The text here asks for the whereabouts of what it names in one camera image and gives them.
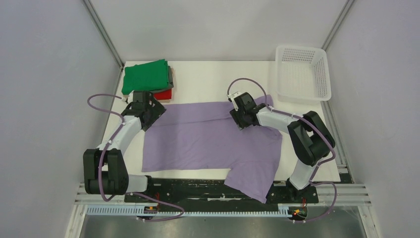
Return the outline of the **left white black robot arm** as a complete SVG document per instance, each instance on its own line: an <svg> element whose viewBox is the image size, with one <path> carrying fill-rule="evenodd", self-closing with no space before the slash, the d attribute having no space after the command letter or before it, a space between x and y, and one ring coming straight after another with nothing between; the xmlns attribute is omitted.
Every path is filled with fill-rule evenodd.
<svg viewBox="0 0 420 238"><path fill-rule="evenodd" d="M156 189L148 184L147 176L129 174L123 156L134 137L140 131L147 131L166 109L150 91L132 91L126 103L121 113L107 111L119 118L109 138L83 154L85 191L99 194L104 201L136 192L142 201L150 202Z"/></svg>

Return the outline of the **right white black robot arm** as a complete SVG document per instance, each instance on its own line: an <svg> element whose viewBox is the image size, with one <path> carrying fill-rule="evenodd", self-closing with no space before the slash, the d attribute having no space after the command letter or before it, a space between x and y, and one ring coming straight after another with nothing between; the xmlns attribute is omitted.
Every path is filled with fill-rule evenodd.
<svg viewBox="0 0 420 238"><path fill-rule="evenodd" d="M321 159L335 154L335 141L318 113L309 111L299 116L281 112L266 103L257 104L247 92L229 94L228 100L234 106L230 114L240 129L264 126L290 136L298 161L286 182L286 196L292 202L301 201Z"/></svg>

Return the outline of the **purple t-shirt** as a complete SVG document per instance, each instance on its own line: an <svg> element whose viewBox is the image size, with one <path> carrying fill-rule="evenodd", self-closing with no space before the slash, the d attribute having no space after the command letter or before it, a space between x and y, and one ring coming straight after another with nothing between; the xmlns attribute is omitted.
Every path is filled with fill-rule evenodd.
<svg viewBox="0 0 420 238"><path fill-rule="evenodd" d="M228 169L225 185L265 203L282 134L263 126L239 129L231 110L230 102L166 105L145 133L142 171Z"/></svg>

